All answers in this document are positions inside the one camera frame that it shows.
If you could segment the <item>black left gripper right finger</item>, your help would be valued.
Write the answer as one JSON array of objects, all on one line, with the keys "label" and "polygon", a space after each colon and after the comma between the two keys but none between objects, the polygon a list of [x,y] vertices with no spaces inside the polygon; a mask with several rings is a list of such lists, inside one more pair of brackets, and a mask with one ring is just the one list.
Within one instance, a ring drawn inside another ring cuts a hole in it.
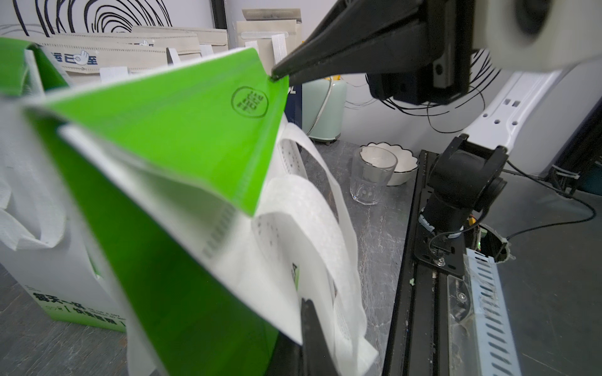
[{"label": "black left gripper right finger", "polygon": [[346,74],[397,74],[442,66],[465,87],[473,49],[473,1],[338,1],[310,37],[274,65],[296,86]]}]

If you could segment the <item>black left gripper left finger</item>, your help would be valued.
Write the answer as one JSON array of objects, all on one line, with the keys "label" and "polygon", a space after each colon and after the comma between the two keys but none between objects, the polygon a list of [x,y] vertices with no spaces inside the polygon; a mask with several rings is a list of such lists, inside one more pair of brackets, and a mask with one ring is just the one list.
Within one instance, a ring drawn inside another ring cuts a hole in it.
[{"label": "black left gripper left finger", "polygon": [[301,374],[305,376],[337,376],[339,373],[329,352],[314,303],[303,299],[301,304]]}]

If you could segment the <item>green white bag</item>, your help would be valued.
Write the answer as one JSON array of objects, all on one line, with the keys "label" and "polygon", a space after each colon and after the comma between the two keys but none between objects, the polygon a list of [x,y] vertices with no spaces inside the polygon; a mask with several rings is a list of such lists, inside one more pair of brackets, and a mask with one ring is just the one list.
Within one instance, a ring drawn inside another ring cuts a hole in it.
[{"label": "green white bag", "polygon": [[21,97],[52,86],[40,75],[46,61],[31,42],[1,40],[1,265],[52,319],[124,332],[55,165],[20,108]]},{"label": "green white bag", "polygon": [[357,236],[336,178],[326,197],[285,117],[288,80],[235,49],[28,100],[92,233],[106,282],[167,375],[262,375],[312,302],[324,371],[363,375],[377,350]]}]

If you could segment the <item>blue beige bag first row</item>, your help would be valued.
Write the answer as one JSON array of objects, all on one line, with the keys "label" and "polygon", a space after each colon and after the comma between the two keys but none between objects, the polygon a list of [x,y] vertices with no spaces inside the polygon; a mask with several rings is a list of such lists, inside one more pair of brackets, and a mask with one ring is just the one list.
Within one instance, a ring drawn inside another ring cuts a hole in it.
[{"label": "blue beige bag first row", "polygon": [[76,83],[97,81],[100,70],[127,67],[130,74],[144,73],[168,64],[168,50],[182,61],[201,56],[200,42],[193,33],[95,33],[28,37],[50,54]]}]

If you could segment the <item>blue beige takeout bag front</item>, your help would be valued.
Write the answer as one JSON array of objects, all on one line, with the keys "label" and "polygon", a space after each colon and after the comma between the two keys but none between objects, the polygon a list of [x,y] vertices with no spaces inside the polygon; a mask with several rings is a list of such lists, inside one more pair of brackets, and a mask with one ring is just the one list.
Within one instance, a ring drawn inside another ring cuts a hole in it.
[{"label": "blue beige takeout bag front", "polygon": [[299,9],[243,9],[244,20],[236,23],[239,47],[252,47],[268,75],[302,42]]}]

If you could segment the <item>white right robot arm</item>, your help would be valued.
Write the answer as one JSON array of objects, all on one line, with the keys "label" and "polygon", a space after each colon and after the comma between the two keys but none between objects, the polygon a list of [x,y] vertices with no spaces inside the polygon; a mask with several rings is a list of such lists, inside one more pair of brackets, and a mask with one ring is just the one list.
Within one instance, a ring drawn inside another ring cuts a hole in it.
[{"label": "white right robot arm", "polygon": [[433,192],[420,224],[432,236],[456,238],[472,212],[487,211],[505,180],[500,176],[520,131],[570,72],[515,72],[498,95],[437,157],[427,183]]}]

